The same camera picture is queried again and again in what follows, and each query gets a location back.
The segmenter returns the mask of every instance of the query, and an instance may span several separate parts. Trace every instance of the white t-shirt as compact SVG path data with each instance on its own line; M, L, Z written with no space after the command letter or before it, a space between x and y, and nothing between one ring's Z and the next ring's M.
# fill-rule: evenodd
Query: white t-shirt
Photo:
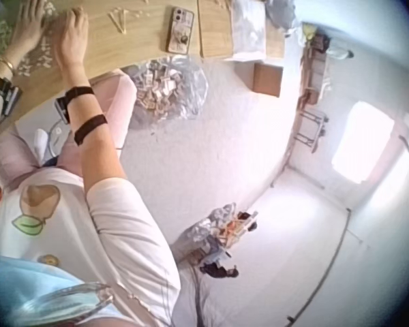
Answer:
M121 178L98 182L85 198L80 177L40 170L0 202L0 255L54 258L85 282L110 285L115 306L139 326L170 324L180 291L163 234Z

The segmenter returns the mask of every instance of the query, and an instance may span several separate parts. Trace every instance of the window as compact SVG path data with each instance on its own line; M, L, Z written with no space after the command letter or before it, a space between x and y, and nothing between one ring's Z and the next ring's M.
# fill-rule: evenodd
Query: window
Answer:
M332 160L333 168L355 183L368 178L393 130L394 121L366 102L356 103Z

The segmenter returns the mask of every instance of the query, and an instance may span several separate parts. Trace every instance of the cardboard box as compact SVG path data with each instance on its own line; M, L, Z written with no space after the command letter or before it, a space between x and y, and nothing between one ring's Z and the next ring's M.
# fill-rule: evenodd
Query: cardboard box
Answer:
M253 92L279 97L283 73L283 67L255 63Z

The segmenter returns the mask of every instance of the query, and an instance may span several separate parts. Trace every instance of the shirt sleeve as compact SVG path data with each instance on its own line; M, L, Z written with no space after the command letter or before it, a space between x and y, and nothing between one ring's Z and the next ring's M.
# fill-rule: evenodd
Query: shirt sleeve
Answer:
M179 272L135 186L122 178L109 178L92 186L87 202L121 282L153 314L170 319L181 287Z

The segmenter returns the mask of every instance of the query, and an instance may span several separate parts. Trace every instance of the hand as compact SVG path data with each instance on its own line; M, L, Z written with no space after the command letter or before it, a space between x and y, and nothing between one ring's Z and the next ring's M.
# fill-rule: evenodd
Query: hand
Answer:
M20 4L11 42L5 52L6 58L14 67L39 43L44 33L45 0L27 0Z
M57 26L55 57L59 68L64 73L83 67L88 44L88 14L82 7L68 10Z

